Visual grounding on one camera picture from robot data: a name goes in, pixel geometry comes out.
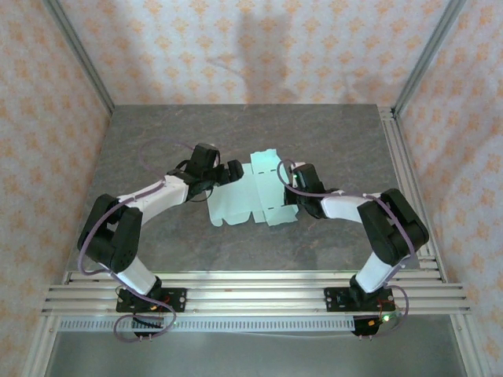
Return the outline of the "mint green paper box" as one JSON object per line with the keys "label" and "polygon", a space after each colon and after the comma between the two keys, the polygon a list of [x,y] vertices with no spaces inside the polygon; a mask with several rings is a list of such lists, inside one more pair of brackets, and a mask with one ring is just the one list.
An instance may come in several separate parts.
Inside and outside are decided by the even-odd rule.
{"label": "mint green paper box", "polygon": [[268,226],[297,220],[297,205],[285,204],[284,169],[277,169],[280,158],[275,149],[254,152],[243,165],[244,176],[234,183],[217,187],[207,198],[212,225],[239,225],[250,218]]}

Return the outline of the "narrow aluminium table rail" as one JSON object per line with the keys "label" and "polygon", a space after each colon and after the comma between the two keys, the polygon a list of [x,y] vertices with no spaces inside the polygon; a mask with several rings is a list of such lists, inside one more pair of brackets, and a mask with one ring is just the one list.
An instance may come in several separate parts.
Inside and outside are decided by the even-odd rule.
{"label": "narrow aluminium table rail", "polygon": [[[351,271],[194,271],[176,273],[155,273],[161,280],[197,280],[197,281],[224,281],[224,280],[338,280],[347,282],[355,272]],[[394,275],[395,280],[412,283],[413,281],[427,284],[442,283],[437,269],[402,270]]]}

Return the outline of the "aluminium side rail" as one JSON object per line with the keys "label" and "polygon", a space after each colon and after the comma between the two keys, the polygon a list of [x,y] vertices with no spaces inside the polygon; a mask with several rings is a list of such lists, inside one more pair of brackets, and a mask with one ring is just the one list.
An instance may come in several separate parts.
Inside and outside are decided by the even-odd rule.
{"label": "aluminium side rail", "polygon": [[394,116],[392,108],[379,107],[378,112],[391,154],[398,187],[423,221],[429,233],[429,241],[417,252],[420,268],[423,270],[435,270],[439,275],[439,279],[442,282],[446,282],[445,269],[439,253],[439,247],[422,200],[413,160],[409,153],[401,124],[399,119]]}

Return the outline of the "wide aluminium mounting rail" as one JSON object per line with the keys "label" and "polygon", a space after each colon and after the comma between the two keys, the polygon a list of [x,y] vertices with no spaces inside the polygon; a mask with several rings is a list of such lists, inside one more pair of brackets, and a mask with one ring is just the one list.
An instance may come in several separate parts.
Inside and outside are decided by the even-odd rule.
{"label": "wide aluminium mounting rail", "polygon": [[[53,286],[42,304],[44,313],[109,314],[116,312],[119,288],[109,282]],[[324,289],[315,286],[188,287],[184,313],[187,315],[293,315],[327,311]],[[398,308],[413,315],[468,313],[464,289],[457,285],[394,288],[391,299]]]}

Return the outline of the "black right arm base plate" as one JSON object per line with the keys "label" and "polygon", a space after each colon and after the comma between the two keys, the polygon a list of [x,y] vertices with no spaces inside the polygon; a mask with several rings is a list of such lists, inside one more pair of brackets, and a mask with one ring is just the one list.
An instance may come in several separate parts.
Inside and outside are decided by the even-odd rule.
{"label": "black right arm base plate", "polygon": [[396,306],[389,288],[365,293],[358,287],[327,287],[324,289],[328,312],[395,311]]}

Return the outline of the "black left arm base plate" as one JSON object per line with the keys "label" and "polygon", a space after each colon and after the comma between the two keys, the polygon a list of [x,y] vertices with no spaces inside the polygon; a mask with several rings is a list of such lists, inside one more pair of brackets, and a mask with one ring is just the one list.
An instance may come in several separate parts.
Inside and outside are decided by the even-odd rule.
{"label": "black left arm base plate", "polygon": [[[117,291],[117,295],[116,312],[118,313],[168,312],[168,309],[164,306],[140,299],[126,289],[120,288]],[[187,290],[185,288],[161,287],[149,297],[171,306],[177,313],[183,313],[187,300],[186,295]]]}

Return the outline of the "aluminium frame post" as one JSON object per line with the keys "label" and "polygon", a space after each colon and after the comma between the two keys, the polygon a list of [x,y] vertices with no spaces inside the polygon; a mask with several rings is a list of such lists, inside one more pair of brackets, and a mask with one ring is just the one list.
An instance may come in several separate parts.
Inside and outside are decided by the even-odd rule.
{"label": "aluminium frame post", "polygon": [[440,50],[445,38],[457,20],[467,0],[449,0],[439,21],[435,25],[428,41],[410,72],[395,105],[391,107],[391,114],[397,119],[406,109],[409,101],[419,87],[421,80],[430,67],[435,55]]}
{"label": "aluminium frame post", "polygon": [[86,48],[78,36],[70,18],[65,12],[60,0],[42,0],[42,3],[50,13],[55,24],[60,29],[68,47],[83,69],[84,74],[88,78],[91,86],[94,88],[99,100],[105,107],[105,110],[109,115],[112,115],[115,111],[114,101],[97,69],[95,68],[90,55],[86,51]]}

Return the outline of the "aluminium frame leg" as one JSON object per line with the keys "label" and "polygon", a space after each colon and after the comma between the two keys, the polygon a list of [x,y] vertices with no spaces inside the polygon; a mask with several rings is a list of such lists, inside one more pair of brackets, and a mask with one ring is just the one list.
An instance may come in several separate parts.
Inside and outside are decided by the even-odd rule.
{"label": "aluminium frame leg", "polygon": [[477,323],[471,314],[451,314],[450,321],[467,377],[491,377]]}
{"label": "aluminium frame leg", "polygon": [[21,377],[45,376],[60,321],[59,316],[39,318]]}

